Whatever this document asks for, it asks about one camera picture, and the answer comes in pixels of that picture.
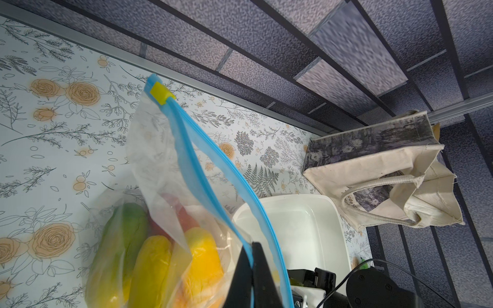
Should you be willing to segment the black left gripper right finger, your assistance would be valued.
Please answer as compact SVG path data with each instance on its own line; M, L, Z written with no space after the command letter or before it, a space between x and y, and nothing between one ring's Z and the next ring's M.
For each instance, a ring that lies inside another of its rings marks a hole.
M254 308L282 308L282 301L277 292L271 271L268 267L260 243L252 243L253 263L253 302Z

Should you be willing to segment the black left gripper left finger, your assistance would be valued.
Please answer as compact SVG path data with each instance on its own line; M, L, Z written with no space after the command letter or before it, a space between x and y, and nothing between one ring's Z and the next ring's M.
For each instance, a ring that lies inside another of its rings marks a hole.
M253 274L249 258L242 248L223 308L251 308L254 304Z

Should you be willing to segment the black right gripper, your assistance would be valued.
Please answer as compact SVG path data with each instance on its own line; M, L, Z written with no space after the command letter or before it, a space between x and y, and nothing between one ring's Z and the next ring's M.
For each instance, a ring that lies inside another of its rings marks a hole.
M415 293L376 269L361 269L336 289L336 274L320 268L288 270L295 307L424 307Z

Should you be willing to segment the orange yellow mango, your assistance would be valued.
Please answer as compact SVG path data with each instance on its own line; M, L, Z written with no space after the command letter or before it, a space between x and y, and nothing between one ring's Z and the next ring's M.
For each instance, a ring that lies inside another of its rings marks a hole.
M213 235L204 228L194 227L185 232L192 261L177 293L176 307L199 307L216 294L224 271Z

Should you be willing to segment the white oval plastic tray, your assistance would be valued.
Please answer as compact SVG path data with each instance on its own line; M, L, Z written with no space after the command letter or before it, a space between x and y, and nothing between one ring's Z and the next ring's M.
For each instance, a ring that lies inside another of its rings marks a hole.
M336 274L351 271L342 219L323 195L281 195L260 200L281 247L287 269L320 268Z

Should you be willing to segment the clear blue-zipper zip-top bag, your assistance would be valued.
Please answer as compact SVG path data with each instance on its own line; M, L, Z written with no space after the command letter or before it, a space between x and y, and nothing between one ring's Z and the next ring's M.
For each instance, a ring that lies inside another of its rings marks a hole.
M282 307L293 307L293 293L281 247L259 198L231 159L180 107L163 81L151 75L146 81L128 136L127 158L137 186L109 191L103 196L103 201L113 206L113 212L125 203L142 206L147 218L150 216L175 241L163 287L162 307L176 307L177 293L192 261L185 232L174 208L162 197L164 193L176 196L199 227L208 230L216 242L224 276L213 298L199 307L223 307L242 248L253 271L252 243L257 241L232 221L210 185L198 153L204 153L219 168L226 182L233 186L250 209L266 240L260 244Z

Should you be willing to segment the small yellow mango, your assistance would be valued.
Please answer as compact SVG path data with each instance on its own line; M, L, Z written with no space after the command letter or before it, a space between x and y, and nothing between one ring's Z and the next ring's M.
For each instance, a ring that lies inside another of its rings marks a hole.
M151 236L143 243L134 267L128 307L162 307L172 244L165 236Z

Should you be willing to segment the green yellow mango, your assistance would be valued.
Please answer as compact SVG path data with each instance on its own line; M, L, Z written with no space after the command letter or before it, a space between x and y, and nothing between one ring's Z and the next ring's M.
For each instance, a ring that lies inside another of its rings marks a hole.
M137 255L148 236L144 208L125 203L106 223L86 284L88 307L123 307L129 298Z

